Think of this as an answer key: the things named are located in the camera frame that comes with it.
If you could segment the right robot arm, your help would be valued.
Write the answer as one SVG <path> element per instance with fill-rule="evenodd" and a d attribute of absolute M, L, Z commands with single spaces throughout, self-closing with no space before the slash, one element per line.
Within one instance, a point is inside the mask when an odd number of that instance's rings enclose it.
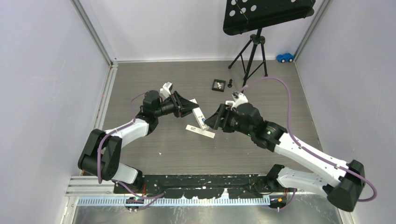
<path fill-rule="evenodd" d="M 310 170 L 295 171 L 284 165 L 274 165 L 267 174 L 267 187 L 271 191 L 281 188 L 303 189 L 325 197 L 332 205 L 352 212 L 365 183 L 364 165 L 352 160 L 346 162 L 333 158 L 302 142 L 286 128 L 264 120 L 251 103 L 238 107 L 221 104 L 205 124 L 211 129 L 220 128 L 225 133 L 240 132 L 250 137 L 258 147 L 286 156 Z"/>

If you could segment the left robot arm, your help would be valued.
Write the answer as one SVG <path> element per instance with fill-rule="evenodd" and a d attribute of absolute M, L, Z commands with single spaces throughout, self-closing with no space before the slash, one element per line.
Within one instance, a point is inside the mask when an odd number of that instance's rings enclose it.
<path fill-rule="evenodd" d="M 198 108 L 197 103 L 183 98 L 177 91 L 162 99 L 159 91 L 144 93 L 144 99 L 137 115 L 128 123 L 106 131 L 94 129 L 90 132 L 78 168 L 94 175 L 99 182 L 124 182 L 132 193 L 142 190 L 141 171 L 120 162 L 124 146 L 138 138 L 151 134 L 159 123 L 159 117 L 173 114 L 176 118 L 185 117 Z"/>

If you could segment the white remote back cover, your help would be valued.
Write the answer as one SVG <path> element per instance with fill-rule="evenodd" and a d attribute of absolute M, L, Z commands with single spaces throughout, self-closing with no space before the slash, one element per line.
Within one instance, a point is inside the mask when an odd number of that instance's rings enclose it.
<path fill-rule="evenodd" d="M 199 127 L 187 125 L 185 129 L 187 131 L 191 131 L 193 133 L 197 133 L 197 134 L 203 135 L 203 136 L 208 137 L 208 138 L 212 138 L 213 139 L 215 137 L 215 133 L 207 131 L 207 130 L 203 130 L 203 129 L 199 128 Z"/>

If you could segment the white beige remote control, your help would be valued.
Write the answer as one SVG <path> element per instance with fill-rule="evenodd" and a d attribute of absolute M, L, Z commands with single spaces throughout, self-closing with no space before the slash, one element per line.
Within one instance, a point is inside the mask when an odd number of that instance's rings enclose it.
<path fill-rule="evenodd" d="M 225 104 L 229 105 L 229 106 L 233 106 L 234 105 L 234 101 L 226 101 Z"/>

